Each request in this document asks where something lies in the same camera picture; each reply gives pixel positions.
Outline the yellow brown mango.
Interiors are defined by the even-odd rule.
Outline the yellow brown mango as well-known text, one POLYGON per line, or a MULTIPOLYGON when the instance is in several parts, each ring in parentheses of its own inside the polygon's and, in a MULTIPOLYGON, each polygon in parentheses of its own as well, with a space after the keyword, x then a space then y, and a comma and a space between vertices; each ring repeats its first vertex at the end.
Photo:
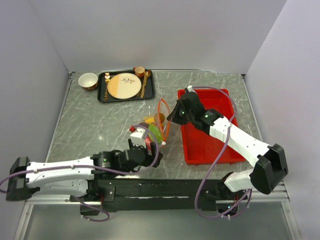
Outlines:
POLYGON ((166 119, 165 115, 162 112, 156 113, 153 118, 156 123, 160 124, 162 124, 166 119))

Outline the clear zip bag orange zipper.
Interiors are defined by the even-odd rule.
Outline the clear zip bag orange zipper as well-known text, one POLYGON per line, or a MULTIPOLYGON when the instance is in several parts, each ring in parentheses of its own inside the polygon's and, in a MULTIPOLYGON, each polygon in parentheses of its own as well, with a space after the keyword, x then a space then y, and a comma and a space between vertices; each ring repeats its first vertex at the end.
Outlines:
POLYGON ((140 125, 145 126, 151 131, 153 136, 148 132, 148 138, 159 144, 160 147, 164 147, 167 143, 167 139, 170 131, 170 123, 167 120, 167 117, 170 114, 170 107, 168 103, 161 98, 156 105, 156 111, 148 116, 145 116, 140 123, 140 125))

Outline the red apple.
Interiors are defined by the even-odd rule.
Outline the red apple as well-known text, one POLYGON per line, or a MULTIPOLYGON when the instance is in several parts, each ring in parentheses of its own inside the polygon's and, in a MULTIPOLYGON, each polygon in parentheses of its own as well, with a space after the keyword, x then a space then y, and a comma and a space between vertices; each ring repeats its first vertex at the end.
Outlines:
POLYGON ((146 144, 146 148, 147 148, 147 150, 148 151, 151 151, 151 139, 150 139, 150 137, 149 136, 147 136, 146 138, 145 138, 145 144, 146 144))

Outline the green apple slice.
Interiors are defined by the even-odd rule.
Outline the green apple slice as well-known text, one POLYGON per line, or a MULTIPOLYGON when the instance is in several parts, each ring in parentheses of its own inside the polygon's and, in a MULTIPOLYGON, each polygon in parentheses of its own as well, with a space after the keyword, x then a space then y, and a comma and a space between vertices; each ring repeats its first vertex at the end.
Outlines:
POLYGON ((163 137, 162 137, 162 132, 161 130, 154 124, 150 124, 148 126, 149 131, 155 136, 156 141, 158 144, 162 144, 163 142, 163 137))

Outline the dark purple plum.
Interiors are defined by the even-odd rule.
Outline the dark purple plum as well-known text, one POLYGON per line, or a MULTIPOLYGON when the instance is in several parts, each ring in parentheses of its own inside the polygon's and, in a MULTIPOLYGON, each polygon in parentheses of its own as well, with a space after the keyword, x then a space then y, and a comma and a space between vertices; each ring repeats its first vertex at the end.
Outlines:
POLYGON ((149 124, 146 123, 146 122, 140 122, 139 125, 140 125, 140 126, 144 126, 144 127, 146 127, 146 128, 149 127, 149 124))

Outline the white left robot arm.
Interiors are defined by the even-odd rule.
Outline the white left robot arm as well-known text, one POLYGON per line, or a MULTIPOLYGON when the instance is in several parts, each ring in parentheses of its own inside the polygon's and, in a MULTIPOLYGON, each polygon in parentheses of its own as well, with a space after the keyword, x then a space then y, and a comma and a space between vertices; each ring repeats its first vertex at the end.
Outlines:
POLYGON ((129 144, 128 150, 102 151, 81 159, 32 162, 19 157, 10 168, 5 199, 25 201, 38 195, 69 195, 93 201, 103 195, 99 180, 111 180, 156 168, 163 154, 156 143, 150 147, 129 144))

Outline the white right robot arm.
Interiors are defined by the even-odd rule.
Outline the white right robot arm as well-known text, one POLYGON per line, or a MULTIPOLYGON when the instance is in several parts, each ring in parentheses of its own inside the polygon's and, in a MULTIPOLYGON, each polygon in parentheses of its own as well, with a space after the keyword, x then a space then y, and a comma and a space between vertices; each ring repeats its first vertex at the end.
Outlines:
POLYGON ((268 195, 288 174, 285 151, 279 144, 269 145, 247 134, 215 109, 205 109, 195 91, 184 93, 167 120, 192 124, 197 130, 226 143, 252 166, 252 169, 232 172, 219 186, 219 195, 232 198, 236 192, 256 189, 268 195))

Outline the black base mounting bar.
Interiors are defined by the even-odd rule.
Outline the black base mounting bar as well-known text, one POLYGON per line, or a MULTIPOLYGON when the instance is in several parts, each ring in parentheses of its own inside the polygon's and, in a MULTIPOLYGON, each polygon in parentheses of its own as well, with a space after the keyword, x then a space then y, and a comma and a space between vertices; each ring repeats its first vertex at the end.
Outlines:
POLYGON ((245 190, 231 192, 222 181, 209 179, 196 197, 199 179, 95 179, 80 200, 97 203, 104 211, 190 210, 216 211, 217 202, 246 200, 245 190))

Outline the gold spoon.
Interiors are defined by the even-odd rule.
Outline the gold spoon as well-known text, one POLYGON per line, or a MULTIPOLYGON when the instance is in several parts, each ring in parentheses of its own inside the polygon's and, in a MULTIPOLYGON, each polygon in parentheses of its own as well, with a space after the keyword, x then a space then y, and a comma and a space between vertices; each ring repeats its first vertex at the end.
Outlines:
POLYGON ((140 98, 142 99, 145 95, 145 88, 146 88, 146 85, 147 85, 147 81, 148 81, 148 78, 150 78, 152 75, 152 72, 150 70, 146 70, 145 73, 144 73, 144 78, 143 78, 143 84, 141 86, 141 91, 140 91, 140 98))

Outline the small orange cup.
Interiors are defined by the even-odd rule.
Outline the small orange cup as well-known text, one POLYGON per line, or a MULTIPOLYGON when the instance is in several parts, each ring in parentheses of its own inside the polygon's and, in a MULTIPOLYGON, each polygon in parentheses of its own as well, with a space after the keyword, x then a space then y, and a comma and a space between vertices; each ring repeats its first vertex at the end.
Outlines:
POLYGON ((143 66, 133 67, 134 73, 138 78, 143 78, 146 73, 146 69, 143 66))

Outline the orange cream plate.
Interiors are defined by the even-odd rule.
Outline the orange cream plate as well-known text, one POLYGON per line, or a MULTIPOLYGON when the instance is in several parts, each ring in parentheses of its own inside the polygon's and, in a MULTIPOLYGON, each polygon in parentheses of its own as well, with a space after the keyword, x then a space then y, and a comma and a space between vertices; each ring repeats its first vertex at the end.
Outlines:
POLYGON ((141 90, 141 80, 132 73, 120 73, 111 78, 108 83, 108 93, 120 100, 130 99, 141 90))

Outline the black serving tray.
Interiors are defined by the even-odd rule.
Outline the black serving tray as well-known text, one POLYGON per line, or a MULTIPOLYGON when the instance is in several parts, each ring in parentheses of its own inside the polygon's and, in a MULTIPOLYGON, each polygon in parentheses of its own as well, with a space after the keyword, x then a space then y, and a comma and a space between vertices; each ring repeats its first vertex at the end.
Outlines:
POLYGON ((97 100, 100 103, 151 100, 155 97, 153 74, 139 78, 134 70, 106 71, 98 75, 97 100))

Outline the gold fork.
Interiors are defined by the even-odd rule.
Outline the gold fork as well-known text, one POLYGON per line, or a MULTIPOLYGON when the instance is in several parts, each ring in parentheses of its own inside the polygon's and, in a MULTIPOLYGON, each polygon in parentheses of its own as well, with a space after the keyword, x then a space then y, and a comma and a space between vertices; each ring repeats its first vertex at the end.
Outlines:
POLYGON ((110 82, 111 80, 111 77, 110 77, 110 73, 109 72, 106 72, 105 75, 104 75, 104 80, 105 80, 105 93, 104 93, 104 97, 103 97, 103 100, 106 102, 108 100, 108 83, 110 82))

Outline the white orange bowl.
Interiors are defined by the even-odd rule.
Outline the white orange bowl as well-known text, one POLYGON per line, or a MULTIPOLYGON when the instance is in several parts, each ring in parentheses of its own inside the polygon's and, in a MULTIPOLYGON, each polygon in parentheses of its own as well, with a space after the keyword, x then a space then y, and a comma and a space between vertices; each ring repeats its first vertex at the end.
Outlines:
POLYGON ((92 72, 84 73, 78 78, 78 84, 86 91, 94 91, 98 86, 98 76, 92 72))

